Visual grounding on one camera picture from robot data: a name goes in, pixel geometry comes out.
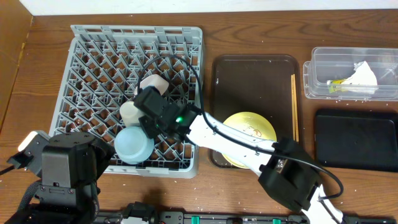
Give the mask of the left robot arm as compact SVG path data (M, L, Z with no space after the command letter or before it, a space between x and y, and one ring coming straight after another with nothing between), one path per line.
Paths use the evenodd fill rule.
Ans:
M39 179L30 184L8 223L92 223L100 210L97 180L115 154L93 134L50 137L32 131L5 171L25 168Z

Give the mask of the green yellow wrapper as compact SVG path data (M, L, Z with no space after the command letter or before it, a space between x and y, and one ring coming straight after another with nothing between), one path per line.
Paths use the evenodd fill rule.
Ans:
M326 84L328 85L328 92L329 93L340 93L344 91L351 91L351 88L348 86L348 84L344 84L346 79L340 79L340 80L328 80Z

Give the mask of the pink white bowl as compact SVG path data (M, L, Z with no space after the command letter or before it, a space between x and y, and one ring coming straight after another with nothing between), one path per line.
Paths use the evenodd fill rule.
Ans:
M163 79L160 75L154 74L143 79L140 82L140 88L144 89L148 86L155 87L161 95L163 95L169 87L167 80Z

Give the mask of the white napkin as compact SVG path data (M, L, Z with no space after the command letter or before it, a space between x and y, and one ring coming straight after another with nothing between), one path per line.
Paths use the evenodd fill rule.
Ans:
M364 93L372 95L378 89L377 78L371 70L367 61L354 64L354 73L346 78L341 87L344 91L352 91L356 93Z

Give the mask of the light blue bowl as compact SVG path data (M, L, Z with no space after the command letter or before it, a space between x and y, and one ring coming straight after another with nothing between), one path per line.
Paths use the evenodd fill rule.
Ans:
M154 151L154 140L138 126L122 129L114 140L116 154L123 162L135 165L147 160Z

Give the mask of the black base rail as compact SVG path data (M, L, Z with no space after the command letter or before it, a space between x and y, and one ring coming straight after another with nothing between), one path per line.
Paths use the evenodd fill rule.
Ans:
M305 215L254 215L188 213L185 210L156 211L152 205L130 203L120 211L101 211L93 221L96 224L310 224Z

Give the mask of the clear plastic waste bin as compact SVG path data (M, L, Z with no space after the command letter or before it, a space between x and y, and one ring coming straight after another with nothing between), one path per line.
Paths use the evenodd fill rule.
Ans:
M374 94L328 92L328 80L349 78L354 73L354 64L362 61L367 61L377 78ZM303 65L303 86L309 99L397 101L397 49L316 47L311 60Z

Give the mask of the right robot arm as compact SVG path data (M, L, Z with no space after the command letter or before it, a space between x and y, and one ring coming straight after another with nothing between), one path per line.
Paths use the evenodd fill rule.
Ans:
M139 122L149 138L163 134L226 154L258 176L268 196L294 212L303 212L310 223L342 223L343 213L327 196L321 173L336 176L316 163L293 139L276 142L251 136L224 125L203 109L167 101L149 86L139 89L134 106L144 113Z

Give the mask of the grey plastic dish rack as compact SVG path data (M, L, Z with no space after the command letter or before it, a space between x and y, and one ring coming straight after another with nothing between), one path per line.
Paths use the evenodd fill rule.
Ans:
M73 25L50 135L89 132L113 143L121 105L150 75L168 81L165 98L200 105L204 40L199 27Z

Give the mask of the yellow plate with scraps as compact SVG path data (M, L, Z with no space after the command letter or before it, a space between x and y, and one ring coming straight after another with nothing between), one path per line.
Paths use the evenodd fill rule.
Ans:
M223 124L257 138L277 140L271 123L257 113L239 112L228 117Z

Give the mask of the black tray bin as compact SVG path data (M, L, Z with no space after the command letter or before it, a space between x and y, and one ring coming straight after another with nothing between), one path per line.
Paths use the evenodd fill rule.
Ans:
M327 167L397 172L397 114L318 110L315 154Z

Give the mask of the dark brown serving tray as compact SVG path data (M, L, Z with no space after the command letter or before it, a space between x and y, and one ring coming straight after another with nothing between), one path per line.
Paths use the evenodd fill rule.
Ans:
M213 61L210 114L224 121L239 112L263 116L277 138L293 138L291 75L295 74L300 106L299 64L290 55L221 55ZM304 144L298 111L299 144Z

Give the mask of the white plastic cup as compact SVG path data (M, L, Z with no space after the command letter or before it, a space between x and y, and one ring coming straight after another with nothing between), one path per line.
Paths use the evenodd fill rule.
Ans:
M126 127L139 126L139 119L144 116L144 113L134 106L133 101L123 103L119 109L119 113Z

